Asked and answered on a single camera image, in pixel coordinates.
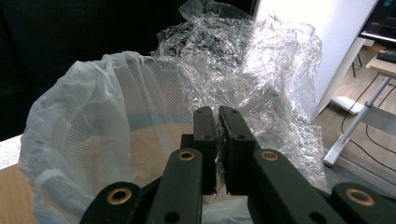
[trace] brass insert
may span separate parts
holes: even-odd
[[[195,154],[191,151],[182,151],[178,154],[178,158],[182,161],[190,161],[194,159]]]
[[[277,161],[279,157],[275,152],[272,151],[264,151],[262,152],[262,158],[268,161]]]
[[[361,189],[347,189],[346,196],[355,203],[373,206],[375,204],[374,198]]]
[[[107,202],[113,205],[122,204],[132,197],[132,192],[127,188],[113,189],[107,195]]]

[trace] plastic bag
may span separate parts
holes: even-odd
[[[180,10],[188,21],[159,33],[153,57],[123,52],[77,62],[34,103],[19,166],[41,223],[78,223],[107,185],[144,187],[161,176],[203,105],[237,108],[262,146],[323,183],[313,27],[255,22],[213,1]],[[246,199],[219,186],[204,197],[203,223],[251,223]]]

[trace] floor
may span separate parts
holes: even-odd
[[[365,68],[366,64],[375,56],[375,54],[376,52],[373,49],[361,49],[360,56],[362,67],[359,67],[359,61],[356,59],[356,77],[353,77],[352,69],[349,68],[344,77],[343,83],[339,86],[334,96],[346,96],[354,101],[359,98],[376,76],[375,71]],[[358,102],[364,105],[382,80],[383,77],[378,76],[373,84],[361,96]],[[387,86],[375,101],[375,106],[378,106],[378,104],[384,100],[392,89],[393,86]],[[389,94],[380,108],[396,114],[396,104],[394,102],[396,102],[396,90]],[[340,136],[345,114],[346,111],[334,103],[330,103],[319,114],[322,126],[323,145],[325,148],[330,149],[332,144]],[[348,114],[348,116],[346,116],[346,120],[343,125],[344,131],[354,118],[356,118],[356,115],[353,116]],[[370,140],[367,133],[382,147],[376,145],[372,140]],[[338,169],[346,168],[346,170],[351,172],[351,175],[361,177],[362,182],[373,184],[374,188],[384,190],[386,194],[396,197],[396,137],[383,133],[370,126],[367,128],[367,133],[366,125],[361,123],[351,135],[350,139],[359,144],[360,147],[362,147],[377,161],[374,161],[372,158],[367,156],[362,149],[349,141],[341,154],[342,159],[337,162],[337,166],[333,169],[327,169],[327,172],[337,175]]]

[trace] table leg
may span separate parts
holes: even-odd
[[[381,91],[385,89],[389,81],[390,81],[390,77],[385,77],[384,81],[382,81],[381,85],[378,87],[378,89],[376,89],[375,94],[370,98],[370,100],[366,104],[364,104],[364,108],[361,110],[361,112],[359,112],[358,116],[353,120],[352,124],[347,128],[346,132],[344,134],[341,134],[341,136],[334,143],[334,145],[332,145],[332,148],[330,149],[330,151],[327,153],[326,157],[323,160],[323,163],[326,166],[328,167],[334,166],[335,162],[337,161],[338,157],[343,151],[345,145],[347,144],[349,140],[349,136],[353,133],[353,131],[356,129],[356,127],[364,118],[364,116],[366,116],[366,114],[369,112],[370,108],[374,104],[374,101],[379,96]]]

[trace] wooden floor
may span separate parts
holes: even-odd
[[[356,77],[353,77],[352,69],[349,68],[346,73],[343,83],[339,86],[334,96],[346,96],[352,100],[357,100],[361,93],[366,89],[370,82],[375,78],[376,73],[373,70],[365,68],[366,64],[375,56],[376,52],[372,49],[361,49],[360,56],[363,67],[356,70]],[[373,95],[376,88],[379,86],[383,77],[378,76],[372,86],[366,93],[359,99],[359,103],[363,104]],[[384,97],[392,90],[392,86],[387,86],[381,95],[375,101],[375,106],[378,106]],[[380,108],[396,114],[396,90],[393,91]],[[322,126],[322,138],[325,148],[330,149],[332,144],[337,140],[341,134],[341,125],[345,117],[346,111],[338,105],[330,103],[321,113],[320,122]],[[344,123],[344,131],[350,125],[356,115],[348,115]],[[396,137],[383,133],[375,128],[368,127],[369,136],[375,140],[379,145],[388,148],[392,152],[386,151],[384,148],[379,147],[371,141],[366,134],[366,125],[361,123],[355,132],[351,135],[350,139],[360,145],[364,150],[373,156],[377,161],[384,165],[396,170]],[[341,154],[342,157],[358,164],[360,167],[368,170],[370,173],[385,179],[389,183],[396,185],[396,172],[391,171],[389,168],[380,165],[378,162],[367,156],[358,146],[350,141]]]

